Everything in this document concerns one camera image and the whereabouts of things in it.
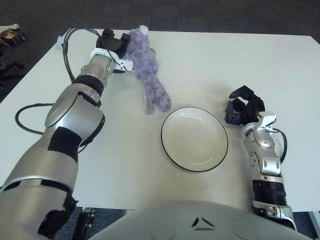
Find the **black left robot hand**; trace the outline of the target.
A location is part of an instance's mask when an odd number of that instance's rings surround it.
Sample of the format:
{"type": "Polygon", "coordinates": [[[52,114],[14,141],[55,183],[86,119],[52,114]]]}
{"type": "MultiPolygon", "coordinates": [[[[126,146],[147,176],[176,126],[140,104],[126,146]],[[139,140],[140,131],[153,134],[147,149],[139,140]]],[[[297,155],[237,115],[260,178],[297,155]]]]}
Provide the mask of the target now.
{"type": "Polygon", "coordinates": [[[105,28],[102,32],[101,37],[98,37],[96,41],[96,47],[109,50],[122,59],[126,53],[131,41],[131,36],[127,33],[123,33],[121,38],[115,38],[113,30],[105,28]]]}

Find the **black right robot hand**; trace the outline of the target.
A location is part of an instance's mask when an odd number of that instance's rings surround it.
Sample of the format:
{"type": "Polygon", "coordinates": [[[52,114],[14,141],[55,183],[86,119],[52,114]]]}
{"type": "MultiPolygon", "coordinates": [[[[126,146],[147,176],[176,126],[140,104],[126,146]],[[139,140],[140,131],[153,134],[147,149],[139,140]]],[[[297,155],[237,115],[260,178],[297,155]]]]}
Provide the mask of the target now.
{"type": "Polygon", "coordinates": [[[263,100],[246,85],[233,91],[225,110],[224,120],[231,125],[246,125],[258,122],[258,113],[265,111],[263,100]]]}

